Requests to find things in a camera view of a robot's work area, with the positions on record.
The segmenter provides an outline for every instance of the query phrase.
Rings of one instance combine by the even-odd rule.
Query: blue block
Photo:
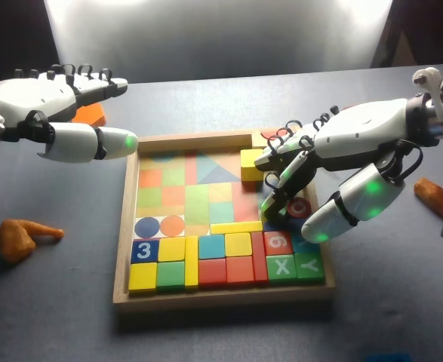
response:
[[[138,240],[132,243],[131,264],[157,262],[159,240]]]
[[[224,257],[224,235],[199,237],[199,259],[220,259]]]
[[[411,362],[407,353],[373,354],[365,358],[365,362]]]
[[[294,253],[319,253],[320,245],[312,244],[306,241],[300,232],[290,233],[291,246],[294,248]]]

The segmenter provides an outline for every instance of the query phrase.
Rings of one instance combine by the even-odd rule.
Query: block with number 3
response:
[[[287,232],[264,232],[266,255],[293,254],[290,235]]]
[[[157,262],[159,240],[140,240],[132,243],[131,264]]]

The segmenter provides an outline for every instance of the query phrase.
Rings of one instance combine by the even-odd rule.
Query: toy chicken drumstick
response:
[[[434,213],[443,219],[443,188],[422,178],[414,185],[416,196]]]
[[[0,254],[7,262],[25,259],[36,248],[32,236],[62,238],[63,230],[49,228],[28,220],[6,219],[0,225]]]

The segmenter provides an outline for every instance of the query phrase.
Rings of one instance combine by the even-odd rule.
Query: orange circle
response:
[[[161,221],[161,233],[172,238],[184,230],[184,220],[178,216],[168,216]]]

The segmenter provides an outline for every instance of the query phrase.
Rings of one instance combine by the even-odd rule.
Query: blue triangle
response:
[[[211,160],[207,155],[198,152],[196,155],[196,181],[201,183],[211,171],[215,170],[219,165]]]
[[[238,183],[240,179],[233,175],[228,170],[225,170],[221,166],[218,166],[212,170],[204,179],[201,181],[198,178],[198,184],[203,183]]]

